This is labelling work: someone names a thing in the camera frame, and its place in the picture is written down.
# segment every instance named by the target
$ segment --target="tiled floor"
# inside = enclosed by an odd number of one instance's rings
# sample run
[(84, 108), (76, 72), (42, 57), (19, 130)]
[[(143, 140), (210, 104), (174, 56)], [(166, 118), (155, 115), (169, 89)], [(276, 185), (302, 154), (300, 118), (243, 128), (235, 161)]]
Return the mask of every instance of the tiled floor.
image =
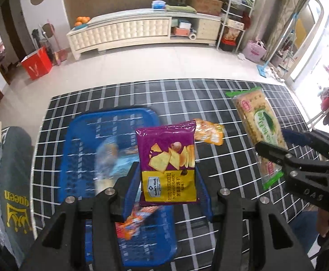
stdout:
[(256, 64), (242, 61), (231, 53), (213, 47), (191, 45), (152, 45), (83, 54), (79, 61), (70, 55), (61, 66), (32, 81), (18, 68), (0, 102), (2, 126), (21, 126), (37, 141), (42, 119), (53, 96), (81, 89), (176, 78), (239, 79), (278, 84), (258, 75)]

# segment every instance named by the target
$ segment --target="blue plastic basket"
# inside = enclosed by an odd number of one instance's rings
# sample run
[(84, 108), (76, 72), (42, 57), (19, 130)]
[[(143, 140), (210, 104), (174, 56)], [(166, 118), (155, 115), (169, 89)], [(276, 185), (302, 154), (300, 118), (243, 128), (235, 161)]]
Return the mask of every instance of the blue plastic basket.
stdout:
[[(129, 148), (137, 144), (136, 128), (158, 125), (158, 116), (147, 108), (94, 112), (75, 118), (69, 125), (64, 143), (58, 180), (59, 202), (69, 195), (83, 198), (95, 196), (95, 153), (105, 138), (115, 135), (119, 149)], [(130, 195), (129, 199), (132, 200), (128, 203), (134, 202), (134, 198), (135, 194)], [(91, 221), (88, 220), (85, 235), (88, 262), (93, 259), (91, 230)], [(161, 207), (146, 219), (138, 236), (128, 241), (118, 239), (118, 244), (125, 267), (155, 267), (171, 260), (177, 250), (173, 206)]]

